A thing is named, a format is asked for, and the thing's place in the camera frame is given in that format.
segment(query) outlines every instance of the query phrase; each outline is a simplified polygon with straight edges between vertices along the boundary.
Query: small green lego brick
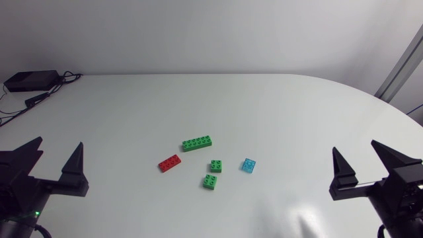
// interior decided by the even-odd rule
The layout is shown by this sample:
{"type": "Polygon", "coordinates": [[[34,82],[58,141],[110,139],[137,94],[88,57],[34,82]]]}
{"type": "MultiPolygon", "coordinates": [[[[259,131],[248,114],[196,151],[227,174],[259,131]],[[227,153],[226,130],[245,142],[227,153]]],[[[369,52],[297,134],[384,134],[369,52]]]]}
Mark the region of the small green lego brick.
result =
{"type": "Polygon", "coordinates": [[[222,173],[222,161],[211,161],[210,171],[213,173],[222,173]]]}
{"type": "Polygon", "coordinates": [[[213,175],[206,175],[203,182],[203,187],[214,190],[214,186],[216,186],[217,177],[213,175]]]}
{"type": "Polygon", "coordinates": [[[210,139],[209,136],[203,136],[196,139],[189,139],[187,141],[182,142],[182,148],[184,149],[184,152],[192,151],[194,149],[199,149],[211,145],[212,139],[210,139]]]}

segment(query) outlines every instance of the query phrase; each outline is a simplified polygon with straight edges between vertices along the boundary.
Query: red lego brick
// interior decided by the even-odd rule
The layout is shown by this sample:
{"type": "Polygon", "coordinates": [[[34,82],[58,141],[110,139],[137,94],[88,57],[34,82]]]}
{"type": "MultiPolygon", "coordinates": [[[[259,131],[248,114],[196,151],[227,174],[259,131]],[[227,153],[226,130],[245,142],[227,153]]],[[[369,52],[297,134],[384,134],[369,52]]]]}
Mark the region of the red lego brick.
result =
{"type": "Polygon", "coordinates": [[[178,155],[173,155],[172,157],[168,158],[162,163],[159,163],[159,167],[161,169],[161,172],[164,173],[179,163],[180,163],[180,159],[178,155]]]}

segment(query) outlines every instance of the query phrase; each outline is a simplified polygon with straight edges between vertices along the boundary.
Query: white table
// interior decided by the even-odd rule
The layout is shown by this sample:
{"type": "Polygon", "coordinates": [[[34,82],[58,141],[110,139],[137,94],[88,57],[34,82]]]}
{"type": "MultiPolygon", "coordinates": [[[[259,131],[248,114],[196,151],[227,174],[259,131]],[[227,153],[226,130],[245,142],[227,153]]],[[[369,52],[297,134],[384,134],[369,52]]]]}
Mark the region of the white table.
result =
{"type": "MultiPolygon", "coordinates": [[[[36,94],[0,106],[19,109],[36,94]]],[[[367,198],[330,197],[332,147],[360,182],[387,176],[372,139],[423,158],[423,128],[402,112],[300,75],[84,76],[0,128],[0,149],[37,136],[38,178],[57,180],[85,146],[87,196],[53,195],[39,219],[55,238],[376,237],[381,221],[367,198]],[[181,152],[183,140],[204,135],[211,147],[181,152]],[[161,173],[175,153],[182,163],[161,173]],[[246,157],[252,174],[240,170],[246,157]],[[212,159],[223,172],[207,190],[212,159]]]]}

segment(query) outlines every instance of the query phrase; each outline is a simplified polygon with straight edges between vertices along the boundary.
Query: metal pole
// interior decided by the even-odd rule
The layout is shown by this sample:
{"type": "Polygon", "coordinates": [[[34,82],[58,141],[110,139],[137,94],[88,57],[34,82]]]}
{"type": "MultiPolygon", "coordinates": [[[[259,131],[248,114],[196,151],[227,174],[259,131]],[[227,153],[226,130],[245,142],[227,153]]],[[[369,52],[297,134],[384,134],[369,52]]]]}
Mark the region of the metal pole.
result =
{"type": "Polygon", "coordinates": [[[423,60],[423,25],[394,66],[375,97],[390,102],[423,60]]]}

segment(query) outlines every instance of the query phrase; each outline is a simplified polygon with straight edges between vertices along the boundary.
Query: white wall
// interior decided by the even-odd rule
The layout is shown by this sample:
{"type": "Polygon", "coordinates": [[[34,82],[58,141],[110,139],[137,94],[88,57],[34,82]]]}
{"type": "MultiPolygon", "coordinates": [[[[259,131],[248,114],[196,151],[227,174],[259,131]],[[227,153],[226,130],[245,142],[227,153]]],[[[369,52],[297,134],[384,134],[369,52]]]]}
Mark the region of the white wall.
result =
{"type": "Polygon", "coordinates": [[[17,71],[298,73],[373,94],[421,0],[3,0],[0,80],[17,71]]]}
{"type": "MultiPolygon", "coordinates": [[[[404,86],[392,99],[391,104],[404,113],[423,104],[423,62],[416,68],[414,73],[405,82],[404,86]]],[[[423,107],[409,115],[423,126],[423,107]]]]}

